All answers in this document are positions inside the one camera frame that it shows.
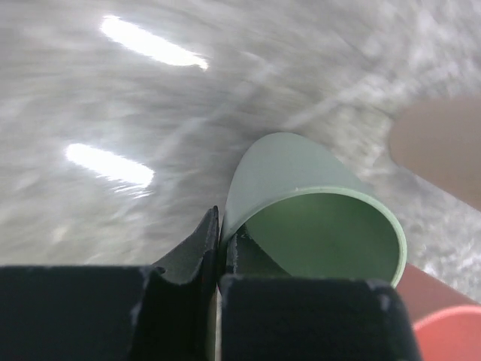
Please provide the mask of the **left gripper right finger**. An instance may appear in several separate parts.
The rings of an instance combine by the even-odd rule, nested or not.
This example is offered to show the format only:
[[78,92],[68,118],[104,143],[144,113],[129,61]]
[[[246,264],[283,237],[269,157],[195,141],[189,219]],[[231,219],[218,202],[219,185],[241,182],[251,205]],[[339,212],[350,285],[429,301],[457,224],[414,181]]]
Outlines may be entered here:
[[386,282],[226,274],[223,360],[420,360],[407,310]]

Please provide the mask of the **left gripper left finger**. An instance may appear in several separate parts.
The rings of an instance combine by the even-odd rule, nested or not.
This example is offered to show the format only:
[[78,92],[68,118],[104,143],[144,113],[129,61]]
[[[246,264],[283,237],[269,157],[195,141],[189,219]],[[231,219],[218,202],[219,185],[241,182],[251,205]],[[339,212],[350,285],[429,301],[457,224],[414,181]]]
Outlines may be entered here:
[[194,232],[155,266],[162,293],[156,325],[170,360],[214,360],[219,210],[213,206]]

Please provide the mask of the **small light green cup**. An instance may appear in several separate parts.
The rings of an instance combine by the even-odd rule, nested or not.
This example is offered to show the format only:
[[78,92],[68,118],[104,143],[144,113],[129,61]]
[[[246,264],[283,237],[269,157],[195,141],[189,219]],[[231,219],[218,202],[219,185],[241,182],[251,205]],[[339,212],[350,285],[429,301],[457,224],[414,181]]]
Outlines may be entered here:
[[392,286],[407,262],[396,216],[322,145],[288,132],[260,138],[241,158],[219,249],[239,273]]

